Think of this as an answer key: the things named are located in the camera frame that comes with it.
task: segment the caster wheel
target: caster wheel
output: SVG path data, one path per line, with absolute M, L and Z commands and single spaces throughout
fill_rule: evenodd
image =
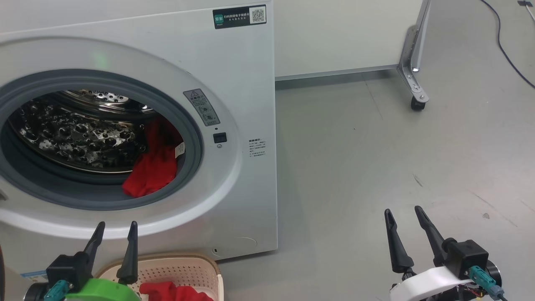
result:
M 410 101 L 410 108 L 414 111 L 421 111 L 425 108 L 425 102 L 418 102 L 416 97 L 413 96 Z

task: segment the red cloth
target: red cloth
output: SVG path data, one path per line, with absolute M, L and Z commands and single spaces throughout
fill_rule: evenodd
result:
M 141 154 L 132 173 L 123 183 L 123 191 L 140 198 L 160 190 L 177 175 L 174 149 L 183 142 L 175 127 L 165 118 L 158 117 L 145 126 L 149 151 Z
M 192 287 L 175 287 L 171 281 L 141 283 L 139 293 L 149 295 L 149 301 L 213 301 L 206 293 Z

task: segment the teal connector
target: teal connector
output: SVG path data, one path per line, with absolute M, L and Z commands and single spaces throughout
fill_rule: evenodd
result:
M 68 287 L 68 282 L 65 280 L 59 280 L 56 282 L 52 288 L 44 295 L 44 301 L 61 301 L 65 298 L 65 295 L 68 293 L 70 288 Z
M 492 277 L 485 273 L 485 271 L 480 267 L 471 267 L 468 277 L 486 290 L 488 295 L 493 300 L 505 300 L 503 297 L 503 288 L 501 288 L 499 285 L 496 285 L 496 280 L 492 279 Z

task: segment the qr code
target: qr code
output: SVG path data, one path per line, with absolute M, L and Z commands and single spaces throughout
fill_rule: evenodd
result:
M 266 23 L 266 7 L 265 6 L 250 7 L 249 16 L 250 16 L 249 18 L 251 20 L 251 24 Z

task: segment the sticker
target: sticker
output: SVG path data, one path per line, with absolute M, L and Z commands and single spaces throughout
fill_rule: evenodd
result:
M 249 157 L 260 157 L 266 154 L 266 141 L 262 139 L 249 140 Z
M 48 282 L 47 271 L 45 270 L 40 270 L 37 272 L 31 272 L 31 273 L 24 273 L 20 275 L 33 282 Z
M 208 98 L 204 95 L 201 89 L 184 91 L 184 96 L 188 98 L 189 102 L 195 107 L 199 116 L 205 126 L 220 124 L 219 117 L 213 110 Z
M 179 144 L 177 147 L 174 148 L 174 157 L 177 158 L 181 154 L 183 154 L 186 151 L 186 145 L 184 142 Z
M 216 29 L 266 24 L 266 22 L 265 5 L 213 10 L 213 24 Z

